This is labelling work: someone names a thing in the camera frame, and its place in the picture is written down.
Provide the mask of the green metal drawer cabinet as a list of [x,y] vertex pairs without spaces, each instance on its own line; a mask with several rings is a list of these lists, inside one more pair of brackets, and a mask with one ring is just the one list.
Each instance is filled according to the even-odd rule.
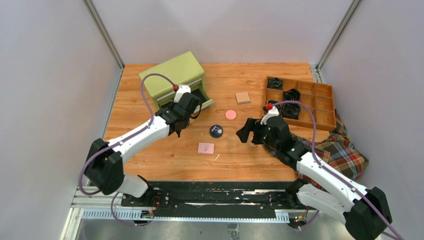
[[[143,79],[152,73],[164,75],[174,84],[188,85],[191,93],[200,98],[203,109],[214,102],[206,93],[205,71],[190,51],[140,72],[139,77]],[[164,108],[175,97],[171,83],[160,76],[148,77],[144,89],[157,110]]]

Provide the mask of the dark blue round compact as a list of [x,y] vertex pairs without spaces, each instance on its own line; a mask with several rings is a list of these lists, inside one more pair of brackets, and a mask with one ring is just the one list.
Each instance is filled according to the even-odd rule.
[[214,139],[219,139],[222,137],[224,129],[221,125],[214,124],[209,129],[209,135]]

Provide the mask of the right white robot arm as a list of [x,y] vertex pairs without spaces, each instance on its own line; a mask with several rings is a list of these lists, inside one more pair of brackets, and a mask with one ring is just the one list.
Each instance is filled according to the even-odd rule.
[[248,118],[236,132],[242,143],[274,151],[276,158],[319,184],[297,179],[287,189],[286,203],[294,209],[305,205],[342,223],[356,240],[374,240],[393,222],[385,193],[351,180],[317,157],[310,147],[294,140],[288,124],[279,116]]

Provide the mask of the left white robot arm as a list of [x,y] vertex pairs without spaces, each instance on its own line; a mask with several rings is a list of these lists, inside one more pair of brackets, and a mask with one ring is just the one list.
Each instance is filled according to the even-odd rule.
[[176,133],[181,134],[202,101],[196,95],[177,94],[177,101],[170,101],[139,127],[126,134],[104,141],[96,139],[90,147],[80,176],[86,176],[104,195],[122,193],[133,196],[140,206],[149,206],[153,193],[149,183],[141,176],[124,172],[124,165],[135,154],[157,140]]

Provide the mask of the pink square card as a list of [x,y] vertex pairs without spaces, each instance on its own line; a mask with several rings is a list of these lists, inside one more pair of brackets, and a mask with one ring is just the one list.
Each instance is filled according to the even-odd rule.
[[197,153],[198,154],[214,154],[215,144],[200,142],[198,144]]

